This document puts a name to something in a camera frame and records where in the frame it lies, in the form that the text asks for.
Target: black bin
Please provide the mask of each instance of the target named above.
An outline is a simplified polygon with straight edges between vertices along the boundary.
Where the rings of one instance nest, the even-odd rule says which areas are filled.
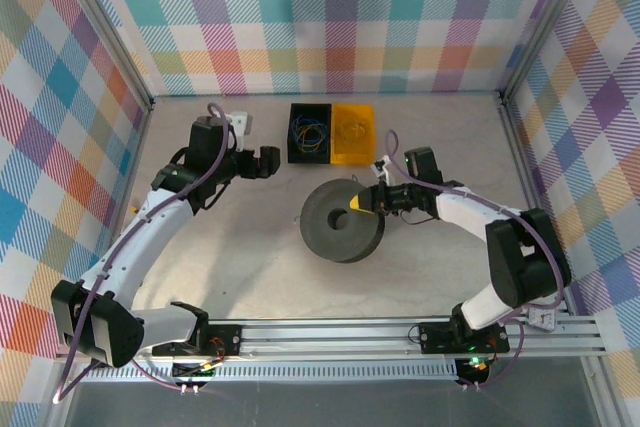
[[[324,148],[318,152],[303,152],[295,141],[291,126],[302,117],[325,126],[326,139]],[[287,129],[287,161],[290,164],[328,164],[331,162],[331,104],[291,104],[289,127]]]

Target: table surface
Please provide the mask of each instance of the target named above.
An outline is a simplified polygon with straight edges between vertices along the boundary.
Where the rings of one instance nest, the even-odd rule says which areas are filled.
[[[155,106],[130,204],[145,198],[156,172],[188,143],[191,123],[210,99],[167,98]],[[371,103],[377,156],[388,128],[401,152],[431,146],[445,180],[455,179],[498,203],[525,199],[494,97],[486,94],[251,96],[217,99],[227,112],[253,115],[246,147],[283,152],[267,180],[235,179],[212,210],[200,212],[167,245],[134,308],[180,300],[211,318],[392,317],[449,314],[489,281],[486,246],[444,222],[409,226],[388,218],[377,250],[354,264],[316,257],[297,216],[307,196],[335,178],[376,179],[368,167],[290,165],[286,132],[293,102]],[[129,214],[125,221],[131,219]],[[408,220],[424,218],[412,212]]]

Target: plaid fabric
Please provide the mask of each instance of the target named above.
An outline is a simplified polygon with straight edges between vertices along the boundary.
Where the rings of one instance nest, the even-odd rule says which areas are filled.
[[[103,2],[159,95],[493,90],[531,14],[523,0]]]
[[[0,0],[0,426],[35,425],[51,290],[106,250],[142,115],[76,0]]]
[[[580,310],[640,425],[640,0],[570,0],[516,96]]]
[[[535,31],[535,28],[538,25],[538,22],[540,21],[540,16],[545,11],[548,3],[549,3],[549,0],[538,0],[536,2],[535,7],[531,11],[531,15],[527,19],[527,23],[525,24],[524,29],[522,29],[522,33],[518,38],[518,43],[516,44],[516,47],[513,49],[513,52],[511,53],[511,57],[509,57],[509,61],[507,62],[507,67],[505,68],[504,72],[502,73],[502,77],[498,82],[498,90],[504,90],[505,87],[507,86],[507,82],[509,82],[509,79],[511,78],[515,67],[518,65],[518,63],[522,59],[524,48],[531,40],[531,37],[533,36],[533,33]]]

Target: metal frame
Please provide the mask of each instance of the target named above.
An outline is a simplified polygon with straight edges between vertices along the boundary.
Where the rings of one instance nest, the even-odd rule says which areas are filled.
[[[509,33],[505,37],[503,43],[503,52],[500,56],[500,61],[496,63],[492,69],[491,77],[488,82],[488,88],[498,88],[500,86],[500,80],[504,75],[504,71],[507,69],[509,60],[513,51],[518,46],[518,41],[522,36],[522,32],[527,26],[527,22],[531,16],[531,12],[534,11],[538,0],[523,0],[520,6],[520,14],[514,19],[513,26],[509,30]]]
[[[516,170],[525,192],[527,205],[530,208],[542,207],[542,199],[535,188],[535,183],[531,176],[532,169],[525,155],[524,145],[517,135],[515,120],[511,115],[511,110],[505,106],[499,98],[496,98],[496,104],[507,142],[509,143],[509,148],[511,149],[513,160],[516,164]],[[569,289],[565,290],[565,303],[569,312],[572,314],[578,313]],[[591,397],[593,398],[602,425],[607,427],[633,425],[620,389],[614,378],[609,359],[603,355],[598,357],[582,357],[581,361],[587,384],[591,391]]]
[[[531,70],[531,66],[547,41],[553,28],[569,0],[548,0],[547,5],[538,20],[531,40],[527,43],[520,61],[516,65],[507,86],[502,93],[505,105],[509,105]]]
[[[243,326],[240,355],[230,363],[242,361],[355,361],[355,360],[443,360],[473,357],[468,354],[425,355],[420,345],[409,340],[409,331],[420,322],[448,323],[449,317],[401,317],[362,319],[300,320],[215,320],[211,324]],[[517,325],[507,325],[511,352],[519,341]],[[591,317],[565,314],[558,318],[555,332],[547,333],[525,326],[522,356],[599,356],[604,344]],[[173,360],[152,357],[151,360]]]
[[[111,232],[111,242],[109,242],[109,246],[111,246],[122,231],[124,226],[124,220],[127,216],[127,212],[129,210],[129,202],[131,202],[131,192],[133,191],[133,184],[135,183],[136,174],[138,172],[138,167],[140,167],[140,159],[142,158],[142,151],[144,147],[144,142],[147,139],[147,134],[149,132],[149,126],[151,125],[151,116],[153,115],[153,104],[150,108],[145,112],[144,118],[142,119],[142,128],[140,129],[140,136],[138,137],[138,143],[136,145],[135,154],[133,154],[133,159],[131,162],[131,170],[129,171],[129,175],[127,177],[127,181],[124,186],[124,191],[122,193],[122,200],[120,205],[116,208],[116,221],[113,224],[113,231]]]
[[[89,18],[91,25],[96,30],[98,37],[104,43],[109,54],[111,54],[127,84],[132,88],[136,100],[150,111],[153,105],[153,95],[147,88],[116,28],[111,23],[102,2],[100,0],[78,0],[78,2],[80,2],[83,12]]]

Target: small yellow object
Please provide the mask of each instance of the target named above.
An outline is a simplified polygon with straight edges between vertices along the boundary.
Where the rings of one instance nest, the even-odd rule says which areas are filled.
[[[365,212],[367,214],[373,214],[373,212],[369,212],[368,210],[364,210],[360,208],[360,202],[358,201],[358,196],[356,195],[353,199],[351,199],[351,201],[349,202],[349,208],[351,210],[357,210],[358,212]]]

